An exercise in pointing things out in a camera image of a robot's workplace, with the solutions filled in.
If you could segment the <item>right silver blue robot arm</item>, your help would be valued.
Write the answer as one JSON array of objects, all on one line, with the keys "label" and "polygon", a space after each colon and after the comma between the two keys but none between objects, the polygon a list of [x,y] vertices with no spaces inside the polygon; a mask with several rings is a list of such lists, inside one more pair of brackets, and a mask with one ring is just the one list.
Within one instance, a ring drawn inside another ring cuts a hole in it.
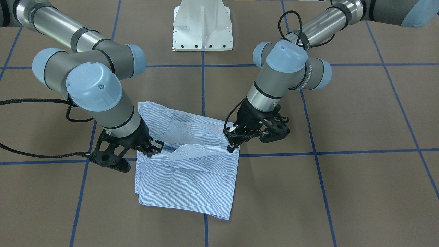
[{"label": "right silver blue robot arm", "polygon": [[11,99],[13,103],[68,104],[82,108],[102,126],[92,152],[75,152],[44,156],[2,149],[36,158],[81,156],[101,167],[129,172],[124,159],[128,150],[137,150],[147,157],[160,153],[164,143],[149,135],[149,128],[125,93],[121,80],[142,74],[147,66],[143,50],[135,44],[118,44],[64,14],[48,0],[2,0],[1,27],[24,27],[52,38],[71,50],[57,48],[40,51],[32,62],[35,77],[61,99]]}]

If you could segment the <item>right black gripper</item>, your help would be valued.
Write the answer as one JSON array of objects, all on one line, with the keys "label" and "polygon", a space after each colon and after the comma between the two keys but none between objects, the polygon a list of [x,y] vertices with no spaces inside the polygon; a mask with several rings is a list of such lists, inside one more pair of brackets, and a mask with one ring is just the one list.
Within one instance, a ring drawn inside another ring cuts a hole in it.
[{"label": "right black gripper", "polygon": [[95,150],[90,155],[90,161],[101,167],[127,173],[131,165],[123,157],[129,150],[136,150],[150,158],[160,153],[163,145],[164,142],[153,140],[149,136],[149,129],[141,119],[139,127],[126,137],[118,138],[102,131]]}]

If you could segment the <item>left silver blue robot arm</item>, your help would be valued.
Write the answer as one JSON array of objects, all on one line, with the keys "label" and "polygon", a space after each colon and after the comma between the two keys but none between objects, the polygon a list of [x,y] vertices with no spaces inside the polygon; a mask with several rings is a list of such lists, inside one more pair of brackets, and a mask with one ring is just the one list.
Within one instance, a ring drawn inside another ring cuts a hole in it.
[{"label": "left silver blue robot arm", "polygon": [[437,13],[437,0],[340,0],[305,24],[298,17],[298,29],[286,34],[280,30],[279,41],[262,42],[254,49],[253,61],[261,71],[237,105],[237,120],[224,127],[228,152],[252,138],[269,143],[290,133],[289,118],[279,113],[286,91],[322,89],[332,77],[327,61],[308,56],[311,48],[328,43],[338,31],[362,20],[418,28]]}]

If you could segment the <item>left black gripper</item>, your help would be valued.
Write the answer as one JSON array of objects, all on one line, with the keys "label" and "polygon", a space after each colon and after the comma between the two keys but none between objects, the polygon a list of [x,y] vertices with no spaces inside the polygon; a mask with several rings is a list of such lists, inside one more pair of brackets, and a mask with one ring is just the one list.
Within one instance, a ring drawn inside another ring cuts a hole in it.
[{"label": "left black gripper", "polygon": [[260,111],[254,108],[248,101],[243,99],[228,114],[226,120],[237,111],[237,120],[231,127],[224,123],[223,133],[229,142],[227,150],[233,153],[240,144],[248,142],[252,138],[259,138],[263,143],[282,140],[290,134],[288,117],[279,114],[281,105],[275,104],[273,111]]}]

